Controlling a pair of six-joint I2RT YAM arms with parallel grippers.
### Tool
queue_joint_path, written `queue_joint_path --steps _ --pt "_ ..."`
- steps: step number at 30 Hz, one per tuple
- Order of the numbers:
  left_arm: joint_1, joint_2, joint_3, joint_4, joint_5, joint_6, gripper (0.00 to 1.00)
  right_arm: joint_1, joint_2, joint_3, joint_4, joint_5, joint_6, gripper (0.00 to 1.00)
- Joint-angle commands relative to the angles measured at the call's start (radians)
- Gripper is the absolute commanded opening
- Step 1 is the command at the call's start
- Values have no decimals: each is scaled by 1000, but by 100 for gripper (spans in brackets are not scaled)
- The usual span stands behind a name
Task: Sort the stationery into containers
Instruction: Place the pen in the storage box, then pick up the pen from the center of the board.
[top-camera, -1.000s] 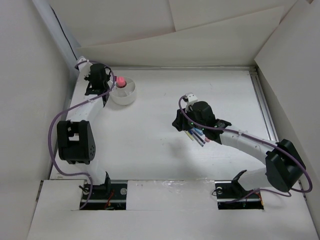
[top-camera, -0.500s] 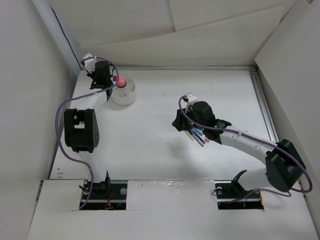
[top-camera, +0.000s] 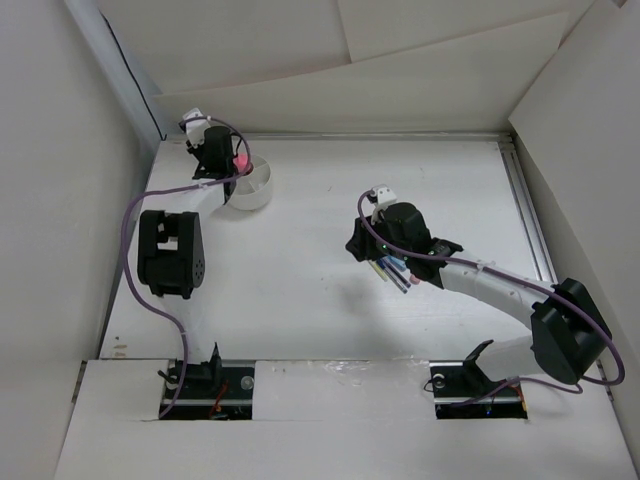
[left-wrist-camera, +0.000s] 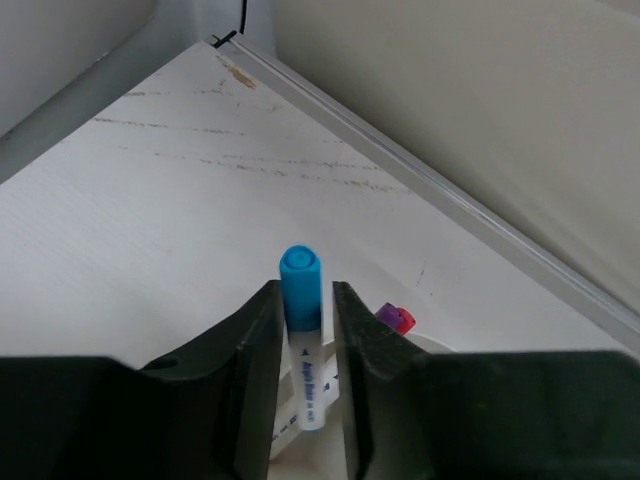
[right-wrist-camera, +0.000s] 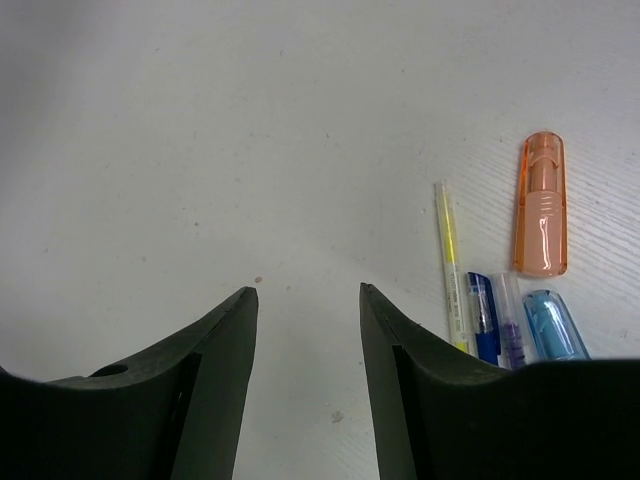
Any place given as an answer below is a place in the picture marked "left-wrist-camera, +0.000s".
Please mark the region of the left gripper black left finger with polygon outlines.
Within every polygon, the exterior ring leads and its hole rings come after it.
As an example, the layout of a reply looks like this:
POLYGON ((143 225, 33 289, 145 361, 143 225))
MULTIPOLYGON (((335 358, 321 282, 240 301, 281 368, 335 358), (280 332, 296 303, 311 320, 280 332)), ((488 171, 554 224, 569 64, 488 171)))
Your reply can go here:
POLYGON ((280 286, 144 367, 1 361, 5 479, 263 479, 283 343, 280 286))

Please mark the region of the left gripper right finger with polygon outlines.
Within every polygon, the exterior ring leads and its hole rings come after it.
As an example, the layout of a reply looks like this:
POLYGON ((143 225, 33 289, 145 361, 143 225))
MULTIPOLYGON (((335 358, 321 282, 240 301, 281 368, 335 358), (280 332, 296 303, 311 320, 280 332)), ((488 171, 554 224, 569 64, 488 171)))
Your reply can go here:
POLYGON ((333 286, 352 479, 635 479, 639 364, 616 351, 429 353, 333 286))

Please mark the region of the blue capped white marker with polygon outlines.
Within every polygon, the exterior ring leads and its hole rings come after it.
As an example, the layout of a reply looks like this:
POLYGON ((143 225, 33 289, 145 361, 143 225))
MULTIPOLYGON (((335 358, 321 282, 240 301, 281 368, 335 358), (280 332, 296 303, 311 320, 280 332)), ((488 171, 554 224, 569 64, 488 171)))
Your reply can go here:
POLYGON ((297 419, 303 431, 325 425, 321 262, 309 247, 288 248, 279 262, 297 419))

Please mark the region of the purple capped white marker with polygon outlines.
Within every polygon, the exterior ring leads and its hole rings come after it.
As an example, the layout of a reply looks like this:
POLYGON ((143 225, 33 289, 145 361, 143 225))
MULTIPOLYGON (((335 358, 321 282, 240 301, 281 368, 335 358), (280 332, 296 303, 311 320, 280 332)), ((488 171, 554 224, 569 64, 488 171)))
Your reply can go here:
POLYGON ((399 332, 404 323, 402 314, 396 306, 391 303, 385 303, 376 313, 376 318, 385 325, 399 332))

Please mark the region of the red capped white marker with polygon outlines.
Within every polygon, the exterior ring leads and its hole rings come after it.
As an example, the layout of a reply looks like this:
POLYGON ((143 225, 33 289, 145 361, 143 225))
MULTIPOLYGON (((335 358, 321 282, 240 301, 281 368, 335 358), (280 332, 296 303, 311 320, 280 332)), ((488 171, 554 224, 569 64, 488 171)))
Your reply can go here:
POLYGON ((396 331, 401 335, 406 335, 415 327, 416 320, 408 310, 402 307, 398 307, 397 312, 400 315, 401 323, 396 328, 396 331))

